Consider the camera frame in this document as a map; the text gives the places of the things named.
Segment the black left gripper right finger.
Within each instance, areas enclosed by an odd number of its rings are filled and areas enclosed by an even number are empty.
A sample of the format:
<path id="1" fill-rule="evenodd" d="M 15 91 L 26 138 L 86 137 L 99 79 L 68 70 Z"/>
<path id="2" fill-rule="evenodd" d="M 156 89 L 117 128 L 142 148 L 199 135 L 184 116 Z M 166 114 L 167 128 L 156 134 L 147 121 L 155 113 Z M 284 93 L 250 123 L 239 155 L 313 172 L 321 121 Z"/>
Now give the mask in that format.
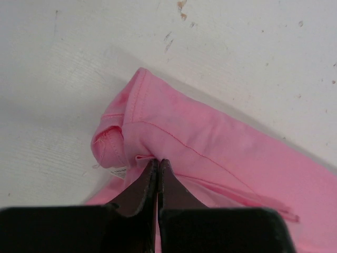
<path id="1" fill-rule="evenodd" d="M 162 252 L 294 252 L 281 216 L 269 208 L 208 208 L 175 177 L 169 160 L 158 169 Z"/>

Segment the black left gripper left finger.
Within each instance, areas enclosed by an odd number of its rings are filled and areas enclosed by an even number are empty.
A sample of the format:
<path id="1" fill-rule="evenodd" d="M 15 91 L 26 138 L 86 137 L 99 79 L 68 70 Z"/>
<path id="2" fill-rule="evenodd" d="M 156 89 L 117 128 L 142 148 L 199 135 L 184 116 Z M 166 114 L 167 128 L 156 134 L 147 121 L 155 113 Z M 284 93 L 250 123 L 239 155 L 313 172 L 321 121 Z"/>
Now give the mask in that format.
<path id="1" fill-rule="evenodd" d="M 1 209 L 1 252 L 154 252 L 157 170 L 103 205 Z"/>

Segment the pink t-shirt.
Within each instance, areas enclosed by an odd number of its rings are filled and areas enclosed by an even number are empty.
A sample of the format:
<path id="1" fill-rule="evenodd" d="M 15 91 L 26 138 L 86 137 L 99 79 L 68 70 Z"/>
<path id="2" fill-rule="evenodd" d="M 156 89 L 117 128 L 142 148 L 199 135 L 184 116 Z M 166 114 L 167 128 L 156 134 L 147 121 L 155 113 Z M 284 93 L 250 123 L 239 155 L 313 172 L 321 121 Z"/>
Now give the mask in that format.
<path id="1" fill-rule="evenodd" d="M 208 207 L 270 207 L 297 252 L 336 252 L 336 176 L 308 156 L 173 89 L 140 68 L 102 114 L 91 141 L 98 164 L 124 168 L 92 197 L 107 203 L 152 159 Z"/>

